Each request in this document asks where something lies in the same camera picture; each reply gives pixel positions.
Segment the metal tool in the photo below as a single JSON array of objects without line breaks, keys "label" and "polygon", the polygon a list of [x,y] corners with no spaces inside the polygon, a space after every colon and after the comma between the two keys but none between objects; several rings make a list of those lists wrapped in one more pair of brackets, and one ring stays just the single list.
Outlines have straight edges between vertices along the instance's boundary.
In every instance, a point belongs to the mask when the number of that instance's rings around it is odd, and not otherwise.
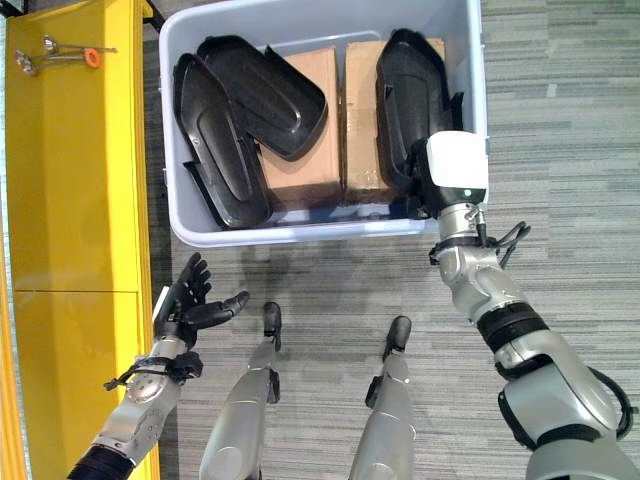
[{"label": "metal tool", "polygon": [[93,48],[86,48],[79,53],[39,55],[31,57],[21,50],[16,50],[16,63],[27,75],[36,75],[43,68],[69,63],[85,63],[91,68],[100,68],[102,58],[100,53]]},{"label": "metal tool", "polygon": [[15,60],[18,66],[27,75],[36,75],[43,68],[53,65],[70,63],[85,63],[91,68],[100,68],[102,56],[100,52],[117,53],[117,48],[89,47],[85,45],[61,44],[51,35],[45,35],[42,40],[45,53],[43,55],[30,56],[22,50],[16,50]]},{"label": "metal tool", "polygon": [[51,35],[44,36],[44,38],[42,39],[42,46],[44,47],[45,51],[48,52],[49,54],[58,53],[62,48],[80,49],[80,50],[86,50],[86,49],[92,48],[99,52],[118,53],[118,49],[112,48],[112,47],[94,47],[94,46],[88,46],[88,45],[72,45],[72,44],[58,43]]}]

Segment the black wrist strap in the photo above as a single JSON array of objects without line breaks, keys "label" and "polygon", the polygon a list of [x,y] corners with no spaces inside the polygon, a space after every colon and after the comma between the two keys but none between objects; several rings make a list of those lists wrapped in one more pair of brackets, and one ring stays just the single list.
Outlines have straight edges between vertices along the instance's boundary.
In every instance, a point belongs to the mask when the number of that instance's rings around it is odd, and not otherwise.
[{"label": "black wrist strap", "polygon": [[[164,370],[151,370],[147,367],[164,366]],[[153,375],[165,375],[179,384],[183,384],[190,378],[197,378],[202,373],[202,361],[196,352],[186,352],[176,358],[145,357],[136,361],[126,372],[118,378],[112,378],[104,384],[107,391],[118,386],[126,386],[127,380],[136,373],[150,373]]]}]

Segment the silver metal joint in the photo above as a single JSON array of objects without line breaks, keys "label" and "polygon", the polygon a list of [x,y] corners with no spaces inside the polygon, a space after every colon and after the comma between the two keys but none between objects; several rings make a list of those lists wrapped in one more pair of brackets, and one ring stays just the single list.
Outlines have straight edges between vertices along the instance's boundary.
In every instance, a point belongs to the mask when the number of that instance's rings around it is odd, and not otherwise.
[{"label": "silver metal joint", "polygon": [[438,218],[440,239],[475,236],[477,211],[478,206],[471,203],[458,203],[442,210]]}]

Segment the robot forearm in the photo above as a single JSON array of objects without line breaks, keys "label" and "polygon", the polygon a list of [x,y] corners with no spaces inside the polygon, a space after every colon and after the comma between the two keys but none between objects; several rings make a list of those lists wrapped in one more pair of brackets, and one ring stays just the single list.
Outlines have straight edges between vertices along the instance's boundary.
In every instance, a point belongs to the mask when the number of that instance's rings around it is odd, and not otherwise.
[{"label": "robot forearm", "polygon": [[[487,188],[482,143],[466,132],[440,132],[415,155],[424,210],[440,227],[431,262],[439,265],[453,303],[476,325],[508,381],[499,406],[516,440],[534,451],[527,479],[640,479],[616,445],[630,424],[616,430],[616,412],[600,381],[619,399],[626,398],[624,392],[549,330],[504,271],[528,227],[521,222],[500,240],[487,237],[479,206]],[[500,249],[506,249],[502,261]],[[631,407],[628,401],[622,406],[628,420]]]}]

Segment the orange handle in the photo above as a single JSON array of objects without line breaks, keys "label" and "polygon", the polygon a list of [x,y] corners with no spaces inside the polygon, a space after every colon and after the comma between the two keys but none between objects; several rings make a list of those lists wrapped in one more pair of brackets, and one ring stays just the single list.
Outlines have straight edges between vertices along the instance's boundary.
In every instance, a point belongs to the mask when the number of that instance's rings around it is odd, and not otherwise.
[{"label": "orange handle", "polygon": [[84,61],[91,68],[100,68],[100,65],[102,65],[100,53],[95,48],[84,49]]}]

